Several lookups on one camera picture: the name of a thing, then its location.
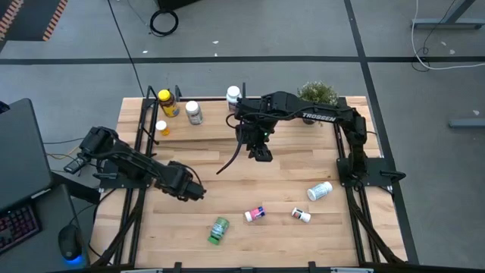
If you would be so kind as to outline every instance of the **bottle cap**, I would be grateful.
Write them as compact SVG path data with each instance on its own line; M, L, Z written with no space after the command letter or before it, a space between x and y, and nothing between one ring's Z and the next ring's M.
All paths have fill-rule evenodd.
M328 181L324 182L324 186L327 187L328 193L330 193L333 190L332 183L330 183Z
M158 92L158 99L160 99L162 102L166 102L170 98L170 91L166 89L160 90Z
M185 109L189 112L194 112L199 109L199 104L195 101L190 101L185 104Z
M207 238L207 241L213 243L214 245L218 245L219 244L219 240L212 237L212 236L209 236L209 238Z
M241 92L239 91L239 87L237 86L229 86L227 89L227 95L233 98L237 98Z
M313 189L308 189L306 191L306 194L308 194L308 198L311 200L311 201L315 201L317 200L317 196L315 195L315 191L313 191Z
M249 212L244 212L244 216L246 217L246 220L252 221L251 213Z
M165 130L165 129L167 129L167 122L165 122L165 121L157 121L157 123L155 124L155 128L157 130Z
M309 213L303 213L302 217L300 217L300 220L304 221L305 223L310 222L311 214Z

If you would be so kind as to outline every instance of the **butcher block tabletop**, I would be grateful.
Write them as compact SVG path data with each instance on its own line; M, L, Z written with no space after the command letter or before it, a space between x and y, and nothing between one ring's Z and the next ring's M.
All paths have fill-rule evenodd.
M374 131L364 96L346 97L351 107L366 118L367 129ZM150 187L145 198L139 234L137 268L173 268L182 262L184 268L233 267L306 267L309 261L317 266L357 266L354 237L349 217L345 188L340 186L336 168L339 157L333 125L307 125L300 119L279 121L270 135L268 148L272 162L256 162L248 158L245 146L233 164L221 174L218 171L236 149L234 129L226 125L229 114L225 101L200 102L204 122L191 125L179 102L180 113L167 118L161 109L158 120L166 121L171 133L162 136L154 146L154 157L167 164L174 160L192 167L207 190L199 201L181 202ZM132 147L142 106L141 98L125 98L120 110L117 132ZM146 125L150 122L147 114ZM145 137L141 151L145 151ZM349 146L344 141L346 152ZM377 138L368 134L365 144L368 157L379 157ZM307 189L329 181L333 191L312 202ZM376 231L391 250L406 260L404 245L388 192L366 187L371 217ZM125 190L118 189L102 202L97 211L91 245L102 253L120 227ZM266 216L247 222L244 212L263 206ZM291 216L293 208L311 214L309 223ZM208 242L217 217L226 218L230 226L221 243ZM365 256L371 253L361 227ZM131 234L127 235L123 262Z

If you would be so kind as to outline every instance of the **white bottle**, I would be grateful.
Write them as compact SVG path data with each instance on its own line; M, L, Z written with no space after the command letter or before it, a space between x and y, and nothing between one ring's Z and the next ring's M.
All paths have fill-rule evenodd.
M311 201L316 201L317 199L326 196L332 190L332 184L327 181L325 183L320 183L317 186L312 187L311 189L308 189L306 193L308 194L308 198Z
M189 101L185 104L185 112L192 125L202 123L202 111L196 101Z
M226 100L229 111L236 110L237 98L242 98L241 91L237 86L229 86L227 89Z
M291 211L291 216L294 218L300 219L305 223L310 222L311 215L309 213L303 212L301 209L294 208Z

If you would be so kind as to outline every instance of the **keyboard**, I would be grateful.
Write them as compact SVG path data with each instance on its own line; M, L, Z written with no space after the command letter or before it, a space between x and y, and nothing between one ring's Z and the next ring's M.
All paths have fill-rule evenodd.
M40 231L39 219L29 203L0 212L0 254Z

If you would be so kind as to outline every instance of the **plant pot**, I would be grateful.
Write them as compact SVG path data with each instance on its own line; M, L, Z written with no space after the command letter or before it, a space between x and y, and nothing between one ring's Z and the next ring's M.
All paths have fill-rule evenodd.
M307 118L303 118L302 120L303 120L303 122L305 122L305 124L308 124L308 125L312 125L313 123L315 123L314 120L307 119Z

